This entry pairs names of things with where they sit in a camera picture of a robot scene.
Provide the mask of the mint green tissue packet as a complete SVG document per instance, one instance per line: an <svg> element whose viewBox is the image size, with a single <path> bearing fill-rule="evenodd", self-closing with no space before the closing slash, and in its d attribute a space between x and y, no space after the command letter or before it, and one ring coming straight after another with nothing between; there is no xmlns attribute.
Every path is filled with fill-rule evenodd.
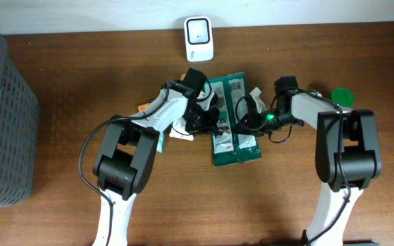
<svg viewBox="0 0 394 246"><path fill-rule="evenodd" d="M164 141L164 134L160 133L159 134L159 139L157 142L157 152L162 153L163 152L163 141Z"/></svg>

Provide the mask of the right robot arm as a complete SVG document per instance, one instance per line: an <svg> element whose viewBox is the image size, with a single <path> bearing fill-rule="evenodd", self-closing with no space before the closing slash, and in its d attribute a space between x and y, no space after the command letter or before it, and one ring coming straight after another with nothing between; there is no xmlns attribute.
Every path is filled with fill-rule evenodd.
<svg viewBox="0 0 394 246"><path fill-rule="evenodd" d="M356 201L382 170L373 111L342 107L318 92L297 87L277 91L269 108L257 93L243 100L247 113L235 115L240 134L271 135L284 126L303 123L316 130L315 169L321 190L300 244L342 245Z"/></svg>

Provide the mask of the green wipes packet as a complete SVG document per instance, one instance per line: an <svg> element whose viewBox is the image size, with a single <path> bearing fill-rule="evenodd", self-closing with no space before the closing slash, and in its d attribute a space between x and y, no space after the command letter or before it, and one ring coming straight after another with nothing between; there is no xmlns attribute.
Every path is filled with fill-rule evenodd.
<svg viewBox="0 0 394 246"><path fill-rule="evenodd" d="M238 100L247 92L246 75L243 72L216 77L209 80L213 92L214 106L220 111L217 126L221 135L212 135L213 163L216 167L255 161L262 158L257 139L253 135L233 132L236 115L248 112L246 101Z"/></svg>

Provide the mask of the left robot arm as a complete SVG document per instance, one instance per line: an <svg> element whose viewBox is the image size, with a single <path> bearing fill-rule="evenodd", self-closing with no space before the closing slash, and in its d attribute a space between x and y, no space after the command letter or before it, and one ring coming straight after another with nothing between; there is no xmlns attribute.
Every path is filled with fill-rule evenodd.
<svg viewBox="0 0 394 246"><path fill-rule="evenodd" d="M202 90L206 84L168 81L144 110L100 124L105 134L92 170L101 196L95 245L127 244L132 206L152 173L160 134L176 123L180 135L218 132L220 112L211 104L215 92Z"/></svg>

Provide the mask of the white cream tube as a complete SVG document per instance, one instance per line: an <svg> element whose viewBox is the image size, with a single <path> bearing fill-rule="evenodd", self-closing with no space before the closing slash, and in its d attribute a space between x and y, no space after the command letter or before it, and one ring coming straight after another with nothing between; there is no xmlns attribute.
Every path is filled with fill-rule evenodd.
<svg viewBox="0 0 394 246"><path fill-rule="evenodd" d="M173 121L171 125L171 130L169 133L170 137L177 138L177 139L184 139L188 141L193 141L194 136L191 133L188 133L185 130L186 122L183 118L179 118Z"/></svg>

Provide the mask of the small orange packet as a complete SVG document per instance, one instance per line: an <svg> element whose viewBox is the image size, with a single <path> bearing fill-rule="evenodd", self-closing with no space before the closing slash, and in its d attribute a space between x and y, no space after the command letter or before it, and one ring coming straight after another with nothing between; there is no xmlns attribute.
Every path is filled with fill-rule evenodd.
<svg viewBox="0 0 394 246"><path fill-rule="evenodd" d="M140 106L138 107L138 111L143 111L143 110L145 110L145 108L147 108L147 106L148 106L148 104L140 105Z"/></svg>

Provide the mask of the green lid jar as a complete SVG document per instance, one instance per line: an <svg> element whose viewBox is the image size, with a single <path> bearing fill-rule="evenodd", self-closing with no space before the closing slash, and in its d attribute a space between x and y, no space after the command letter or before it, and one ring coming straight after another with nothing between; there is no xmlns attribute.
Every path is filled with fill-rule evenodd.
<svg viewBox="0 0 394 246"><path fill-rule="evenodd" d="M332 102L339 104L342 107L351 107L354 104L355 97L353 93L344 87L336 88L330 95Z"/></svg>

